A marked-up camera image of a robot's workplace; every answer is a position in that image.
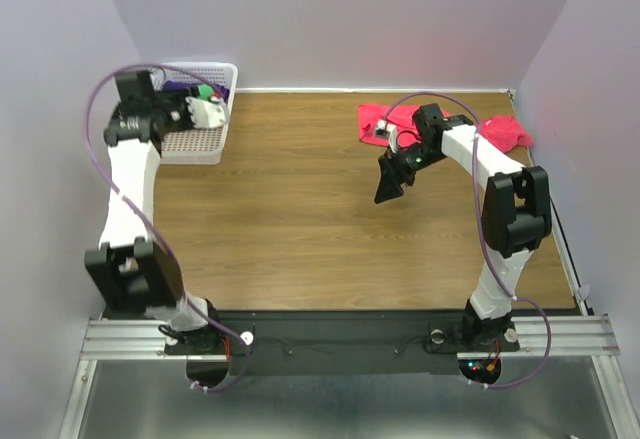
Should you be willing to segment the green towel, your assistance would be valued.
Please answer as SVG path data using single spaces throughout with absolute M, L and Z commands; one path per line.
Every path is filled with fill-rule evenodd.
M 214 89 L 207 84 L 199 84 L 197 87 L 197 97 L 201 100 L 209 100 L 214 94 Z

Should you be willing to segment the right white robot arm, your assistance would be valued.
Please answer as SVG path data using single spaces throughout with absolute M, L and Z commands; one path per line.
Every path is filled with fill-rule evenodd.
M 450 343 L 456 350 L 482 349 L 509 330 L 522 271 L 551 233 L 548 174 L 509 158 L 468 117 L 445 116 L 436 104 L 419 107 L 412 122 L 417 139 L 408 146 L 401 145 L 401 130 L 387 119 L 374 126 L 374 136 L 387 143 L 378 159 L 374 201 L 401 197 L 418 171 L 446 158 L 471 175 L 484 263 Z

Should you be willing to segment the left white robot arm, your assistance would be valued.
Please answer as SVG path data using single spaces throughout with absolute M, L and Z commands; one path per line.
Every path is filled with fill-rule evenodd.
M 154 191 L 165 138 L 229 121 L 224 94 L 202 79 L 156 89 L 145 68 L 111 75 L 119 96 L 103 132 L 110 168 L 108 211 L 84 265 L 113 312 L 160 322 L 169 346 L 210 353 L 224 342 L 217 311 L 190 294 L 177 258 L 154 226 Z

